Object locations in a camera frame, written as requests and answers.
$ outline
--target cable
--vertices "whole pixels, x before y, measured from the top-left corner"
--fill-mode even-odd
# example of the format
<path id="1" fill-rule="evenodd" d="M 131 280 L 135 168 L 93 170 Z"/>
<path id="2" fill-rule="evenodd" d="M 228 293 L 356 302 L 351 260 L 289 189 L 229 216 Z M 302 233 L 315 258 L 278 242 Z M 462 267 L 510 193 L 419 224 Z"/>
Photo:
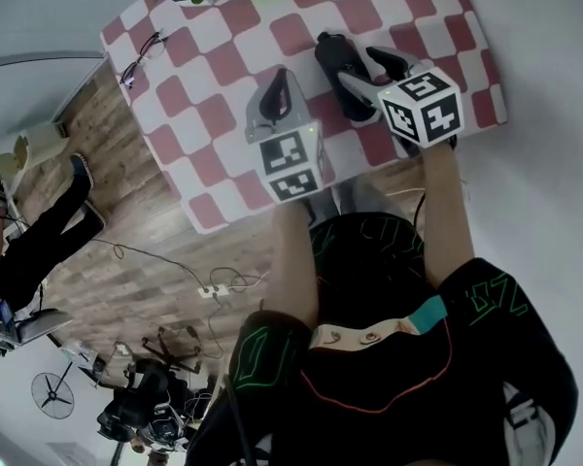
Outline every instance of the cable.
<path id="1" fill-rule="evenodd" d="M 425 188 L 408 188 L 407 190 L 396 191 L 395 193 L 387 193 L 385 197 L 395 197 L 396 195 L 401 195 L 402 193 L 410 193 L 411 191 L 426 191 Z"/>
<path id="2" fill-rule="evenodd" d="M 37 314 L 43 311 L 43 283 L 39 283 L 39 309 Z"/>
<path id="3" fill-rule="evenodd" d="M 219 343 L 218 338 L 216 338 L 216 333 L 214 332 L 214 328 L 212 328 L 212 318 L 224 309 L 224 305 L 221 303 L 220 300 L 218 300 L 218 294 L 216 292 L 214 292 L 212 294 L 212 298 L 217 302 L 219 307 L 207 317 L 207 327 L 209 328 L 210 333 L 212 334 L 212 338 L 214 339 L 214 342 L 216 342 L 216 345 L 218 346 L 218 350 L 221 353 L 220 353 L 220 355 L 216 355 L 216 356 L 210 355 L 208 353 L 205 353 L 205 350 L 203 350 L 202 346 L 201 346 L 201 353 L 203 354 L 204 357 L 208 357 L 209 359 L 214 359 L 214 360 L 218 361 L 224 357 L 224 349 L 221 347 L 221 344 Z"/>
<path id="4" fill-rule="evenodd" d="M 11 216 L 5 216 L 5 219 L 7 220 L 11 220 L 14 222 L 22 222 L 23 224 L 25 224 L 26 226 L 29 226 L 29 224 L 19 218 L 19 219 L 15 219 Z M 126 250 L 132 250 L 138 253 L 142 253 L 144 255 L 147 255 L 149 257 L 153 257 L 155 259 L 159 259 L 162 260 L 164 262 L 167 262 L 169 264 L 174 264 L 175 266 L 178 266 L 180 268 L 182 268 L 184 271 L 187 271 L 188 273 L 190 273 L 192 275 L 192 277 L 198 282 L 198 284 L 201 286 L 201 288 L 203 288 L 205 291 L 208 290 L 208 288 L 205 286 L 205 284 L 203 284 L 203 282 L 198 278 L 198 276 L 196 276 L 196 273 L 194 273 L 194 271 L 192 271 L 188 266 L 186 266 L 185 264 L 182 264 L 181 262 L 178 261 L 174 261 L 171 259 L 168 259 L 162 255 L 157 255 L 155 253 L 150 253 L 147 252 L 146 250 L 140 250 L 140 249 L 136 249 L 135 247 L 130 247 L 127 246 L 125 244 L 116 244 L 114 242 L 109 242 L 108 240 L 102 240 L 99 238 L 93 238 L 91 240 L 92 242 L 98 242 L 101 244 L 106 244 L 106 245 L 110 245 L 113 247 L 113 253 L 115 254 L 115 256 L 117 257 L 118 260 L 123 260 L 125 258 L 125 251 Z M 230 289 L 233 289 L 234 291 L 237 292 L 237 290 L 235 290 L 235 288 L 250 288 L 252 286 L 256 286 L 264 277 L 265 275 L 267 275 L 267 273 L 265 275 L 263 275 L 262 277 L 256 277 L 256 276 L 252 276 L 252 275 L 243 275 L 242 273 L 240 273 L 239 271 L 237 271 L 236 269 L 232 268 L 232 267 L 226 267 L 226 266 L 221 266 L 221 267 L 217 267 L 214 268 L 211 272 L 210 272 L 210 284 L 214 284 L 214 282 L 212 281 L 212 278 L 214 276 L 214 273 L 216 273 L 216 271 L 220 271 L 220 270 L 227 270 L 227 271 L 231 271 L 233 273 L 235 273 L 235 276 L 231 279 L 231 283 L 230 283 Z M 237 280 L 237 279 L 241 279 L 244 281 L 244 285 L 236 285 L 233 286 L 233 283 Z M 249 284 L 247 281 L 247 278 L 254 278 L 257 280 L 256 283 L 254 284 Z M 210 333 L 212 334 L 212 338 L 214 339 L 214 342 L 216 343 L 219 351 L 221 352 L 220 355 L 211 355 L 206 353 L 203 350 L 203 347 L 201 346 L 201 354 L 203 354 L 204 357 L 208 357 L 210 359 L 215 359 L 215 360 L 220 360 L 223 358 L 224 356 L 224 349 L 221 346 L 221 344 L 218 341 L 218 338 L 216 336 L 216 332 L 214 331 L 214 328 L 212 328 L 212 319 L 214 318 L 214 316 L 217 316 L 218 313 L 220 311 L 222 311 L 224 309 L 224 304 L 218 299 L 218 295 L 216 294 L 216 292 L 213 293 L 212 298 L 214 299 L 214 301 L 219 305 L 219 307 L 213 312 L 211 313 L 208 317 L 207 317 L 207 327 L 210 330 Z"/>
<path id="5" fill-rule="evenodd" d="M 233 278 L 233 280 L 231 280 L 231 284 L 229 285 L 229 288 L 232 289 L 233 291 L 236 290 L 236 288 L 253 288 L 254 286 L 257 286 L 258 284 L 261 283 L 261 281 L 270 274 L 269 271 L 266 271 L 265 273 L 263 273 L 261 276 L 257 277 L 257 276 L 248 276 L 248 275 L 243 275 L 242 278 L 246 279 L 246 278 L 256 278 L 257 281 L 253 284 L 238 284 L 237 286 L 233 285 L 233 282 L 236 278 L 238 278 L 237 276 Z"/>
<path id="6" fill-rule="evenodd" d="M 189 403 L 192 401 L 196 401 L 194 403 L 194 405 L 192 406 L 192 412 L 190 413 L 190 416 L 188 418 L 188 420 L 191 420 L 192 422 L 194 422 L 194 414 L 196 413 L 196 407 L 198 406 L 198 403 L 202 400 L 206 400 L 206 399 L 210 399 L 212 400 L 212 394 L 211 393 L 200 393 L 198 394 L 196 397 L 193 397 L 191 399 L 188 399 L 186 401 L 186 404 L 184 405 L 184 409 L 187 411 L 188 407 L 189 407 Z"/>
<path id="7" fill-rule="evenodd" d="M 426 195 L 424 194 L 419 200 L 419 204 L 417 204 L 417 210 L 415 211 L 415 218 L 412 221 L 413 226 L 417 229 L 417 221 L 419 220 L 419 213 L 421 212 L 421 208 L 424 206 L 424 202 L 426 202 Z"/>
<path id="8" fill-rule="evenodd" d="M 164 257 L 162 255 L 157 255 L 155 253 L 150 253 L 150 252 L 147 252 L 145 250 L 135 249 L 134 247 L 130 247 L 128 245 L 115 244 L 114 242 L 108 242 L 107 240 L 101 240 L 99 238 L 93 238 L 91 241 L 92 242 L 99 242 L 101 244 L 112 245 L 113 246 L 113 252 L 115 253 L 115 256 L 117 257 L 117 259 L 119 259 L 119 260 L 123 260 L 125 258 L 125 250 L 132 250 L 132 251 L 135 251 L 135 252 L 142 253 L 144 255 L 148 255 L 149 257 L 153 257 L 155 259 L 163 260 L 164 262 L 168 262 L 169 264 L 174 264 L 176 266 L 179 266 L 184 271 L 187 271 L 188 273 L 190 273 L 192 275 L 192 277 L 196 280 L 196 282 L 201 286 L 201 288 L 203 288 L 205 291 L 207 291 L 207 287 L 196 276 L 196 273 L 194 273 L 194 271 L 192 271 L 188 266 L 186 266 L 185 264 L 182 264 L 181 262 L 178 262 L 176 260 L 167 259 L 166 257 Z"/>
<path id="9" fill-rule="evenodd" d="M 237 403 L 237 396 L 235 395 L 235 390 L 233 389 L 233 383 L 231 383 L 231 378 L 229 375 L 224 375 L 223 381 L 224 388 L 229 394 L 229 403 L 231 404 L 231 410 L 233 412 L 233 417 L 235 418 L 235 425 L 237 426 L 237 431 L 240 435 L 240 442 L 242 443 L 242 449 L 244 450 L 244 461 L 246 462 L 247 466 L 257 466 L 255 458 L 253 457 L 253 450 L 249 444 L 249 439 L 246 436 L 246 430 L 244 429 L 242 417 L 240 416 L 240 407 Z"/>

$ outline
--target leg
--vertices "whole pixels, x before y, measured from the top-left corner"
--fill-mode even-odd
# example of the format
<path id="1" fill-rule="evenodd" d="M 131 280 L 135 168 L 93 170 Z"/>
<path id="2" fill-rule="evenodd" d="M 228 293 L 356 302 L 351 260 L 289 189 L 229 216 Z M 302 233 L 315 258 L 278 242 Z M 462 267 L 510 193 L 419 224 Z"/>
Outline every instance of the leg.
<path id="1" fill-rule="evenodd" d="M 11 242 L 0 261 L 0 276 L 17 283 L 19 278 L 28 278 L 34 271 L 51 271 L 57 263 L 54 245 L 69 219 L 82 206 L 89 188 L 86 179 L 74 178 L 69 189 L 51 209 L 41 214 L 30 228 Z"/>
<path id="2" fill-rule="evenodd" d="M 39 259 L 31 258 L 28 267 L 20 269 L 12 267 L 13 263 L 4 259 L 0 263 L 0 297 L 9 303 L 14 312 L 30 304 L 39 288 L 43 278 L 38 280 L 34 272 Z"/>
<path id="3" fill-rule="evenodd" d="M 37 222 L 26 230 L 21 237 L 23 242 L 32 245 L 44 245 L 47 239 L 58 236 L 65 229 L 78 209 L 83 205 L 88 193 L 93 188 L 94 180 L 88 168 L 88 163 L 80 153 L 73 153 L 69 161 L 74 169 L 74 180 L 50 209 L 42 213 Z"/>
<path id="4" fill-rule="evenodd" d="M 89 191 L 90 183 L 87 179 L 80 176 L 74 177 L 69 189 L 56 200 L 53 206 L 39 216 L 24 235 L 35 235 L 41 241 L 46 241 L 51 236 L 59 236 L 69 220 L 83 205 Z"/>
<path id="5" fill-rule="evenodd" d="M 84 247 L 104 229 L 105 225 L 106 222 L 103 220 L 103 217 L 99 216 L 96 211 L 88 208 L 82 221 L 58 237 L 55 245 L 55 263 L 51 269 Z"/>

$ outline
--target checkered tablecloth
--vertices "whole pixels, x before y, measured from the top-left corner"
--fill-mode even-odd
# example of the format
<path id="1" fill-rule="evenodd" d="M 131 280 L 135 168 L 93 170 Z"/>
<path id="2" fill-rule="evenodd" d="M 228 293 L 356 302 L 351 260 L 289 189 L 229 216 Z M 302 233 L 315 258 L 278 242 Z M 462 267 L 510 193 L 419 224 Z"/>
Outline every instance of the checkered tablecloth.
<path id="1" fill-rule="evenodd" d="M 344 118 L 314 57 L 322 31 L 364 52 L 395 47 L 442 68 L 463 92 L 465 134 L 507 121 L 497 68 L 469 0 L 216 0 L 182 7 L 138 0 L 102 33 L 120 75 L 160 31 L 162 55 L 139 69 L 123 94 L 155 160 L 201 233 L 219 230 L 274 203 L 259 181 L 244 130 L 257 85 L 291 69 L 324 129 L 325 183 L 391 164 L 405 153 L 382 123 Z"/>

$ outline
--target chair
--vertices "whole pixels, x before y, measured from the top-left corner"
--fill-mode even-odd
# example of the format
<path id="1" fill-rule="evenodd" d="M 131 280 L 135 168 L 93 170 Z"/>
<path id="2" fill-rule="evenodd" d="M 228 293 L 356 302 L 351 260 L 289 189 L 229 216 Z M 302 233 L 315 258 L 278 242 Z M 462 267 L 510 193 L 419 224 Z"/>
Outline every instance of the chair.
<path id="1" fill-rule="evenodd" d="M 0 349 L 15 350 L 62 328 L 74 319 L 56 309 L 44 309 L 24 321 L 15 321 L 9 305 L 0 303 Z"/>
<path id="2" fill-rule="evenodd" d="M 159 346 L 162 349 L 162 352 L 150 347 L 148 338 L 143 338 L 143 349 L 145 349 L 147 352 L 155 355 L 160 361 L 162 361 L 166 365 L 167 368 L 170 368 L 170 369 L 179 368 L 179 369 L 183 369 L 185 371 L 189 371 L 190 373 L 194 373 L 195 375 L 198 375 L 201 371 L 200 361 L 195 364 L 194 368 L 190 368 L 186 364 L 183 364 L 182 361 L 185 361 L 187 359 L 193 359 L 193 358 L 197 357 L 198 354 L 201 353 L 201 349 L 199 347 L 195 347 L 194 352 L 192 352 L 192 353 L 187 353 L 187 354 L 183 354 L 183 355 L 173 355 L 170 352 L 170 350 L 168 349 L 168 347 L 166 346 L 166 344 L 164 343 L 164 340 L 162 339 L 163 334 L 164 334 L 164 328 L 158 328 L 158 330 L 157 330 L 157 342 L 159 343 Z"/>
<path id="3" fill-rule="evenodd" d="M 155 359 L 140 359 L 127 372 L 125 389 L 99 415 L 99 434 L 116 442 L 137 435 L 166 450 L 188 443 L 193 431 L 186 427 L 188 383 L 179 380 L 169 366 Z"/>

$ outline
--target eyeglasses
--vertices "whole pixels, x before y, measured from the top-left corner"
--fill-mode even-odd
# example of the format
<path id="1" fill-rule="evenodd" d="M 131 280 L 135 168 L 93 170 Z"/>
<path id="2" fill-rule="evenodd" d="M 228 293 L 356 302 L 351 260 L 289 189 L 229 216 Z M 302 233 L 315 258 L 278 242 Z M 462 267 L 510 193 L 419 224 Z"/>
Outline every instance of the eyeglasses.
<path id="1" fill-rule="evenodd" d="M 149 40 L 145 42 L 145 45 L 141 47 L 136 61 L 129 64 L 127 69 L 123 71 L 123 74 L 120 75 L 119 84 L 124 84 L 128 89 L 132 89 L 134 87 L 134 72 L 136 69 L 139 66 L 142 67 L 141 62 L 143 60 L 151 60 L 160 57 L 166 47 L 166 40 L 168 40 L 168 37 L 160 38 L 159 32 L 156 31 Z"/>

